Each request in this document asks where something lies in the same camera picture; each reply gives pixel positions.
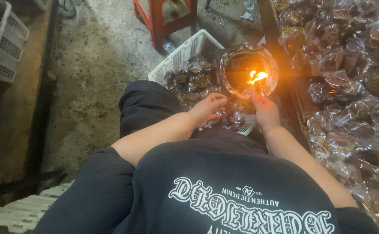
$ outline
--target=flame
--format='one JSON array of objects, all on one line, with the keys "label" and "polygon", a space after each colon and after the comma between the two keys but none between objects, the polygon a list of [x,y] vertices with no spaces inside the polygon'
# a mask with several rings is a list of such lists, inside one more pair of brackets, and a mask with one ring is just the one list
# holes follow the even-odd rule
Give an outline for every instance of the flame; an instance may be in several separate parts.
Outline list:
[{"label": "flame", "polygon": [[250,72],[250,77],[252,78],[252,81],[249,81],[248,83],[249,84],[254,84],[256,81],[258,81],[258,80],[262,80],[262,79],[264,79],[264,78],[266,78],[266,77],[268,77],[269,75],[268,74],[266,74],[265,72],[259,72],[256,76],[255,76],[255,78],[253,79],[253,76],[256,74],[256,71],[252,71],[252,72]]}]

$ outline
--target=logo on shirt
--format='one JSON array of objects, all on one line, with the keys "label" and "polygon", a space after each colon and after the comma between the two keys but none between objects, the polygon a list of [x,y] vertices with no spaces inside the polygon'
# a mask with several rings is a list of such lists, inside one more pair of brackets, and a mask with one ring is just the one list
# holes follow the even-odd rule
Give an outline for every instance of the logo on shirt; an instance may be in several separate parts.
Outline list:
[{"label": "logo on shirt", "polygon": [[242,191],[243,191],[244,195],[249,196],[249,197],[253,196],[253,194],[254,194],[253,188],[249,187],[249,186],[244,186]]},{"label": "logo on shirt", "polygon": [[[176,187],[168,197],[180,202],[189,202],[189,207],[213,221],[220,220],[223,226],[248,234],[331,234],[334,225],[328,223],[331,213],[320,211],[305,212],[302,216],[294,211],[269,210],[246,207],[223,195],[213,193],[201,180],[195,184],[186,177],[174,180]],[[247,188],[245,195],[253,194]]]}]

